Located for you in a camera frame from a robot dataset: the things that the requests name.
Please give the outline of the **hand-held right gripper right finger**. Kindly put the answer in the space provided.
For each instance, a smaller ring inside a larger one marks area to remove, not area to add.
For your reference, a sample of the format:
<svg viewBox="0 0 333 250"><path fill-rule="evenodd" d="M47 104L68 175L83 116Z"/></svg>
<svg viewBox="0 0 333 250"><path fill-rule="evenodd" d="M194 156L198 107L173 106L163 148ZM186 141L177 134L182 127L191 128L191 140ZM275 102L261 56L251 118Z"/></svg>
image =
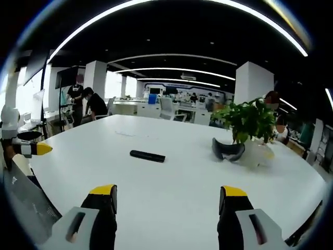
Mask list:
<svg viewBox="0 0 333 250"><path fill-rule="evenodd" d="M289 248L278 224L236 187L221 187L217 233L219 249Z"/></svg>

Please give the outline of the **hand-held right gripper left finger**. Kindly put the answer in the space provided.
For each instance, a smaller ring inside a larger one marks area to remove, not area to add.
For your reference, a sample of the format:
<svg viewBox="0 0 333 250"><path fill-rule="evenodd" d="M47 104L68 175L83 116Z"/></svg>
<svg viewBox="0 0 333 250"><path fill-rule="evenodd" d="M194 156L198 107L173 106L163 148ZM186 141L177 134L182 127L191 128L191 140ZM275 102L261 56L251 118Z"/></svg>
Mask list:
<svg viewBox="0 0 333 250"><path fill-rule="evenodd" d="M116 214L117 186L98 186L52 226L51 236L38 249L114 249Z"/></svg>

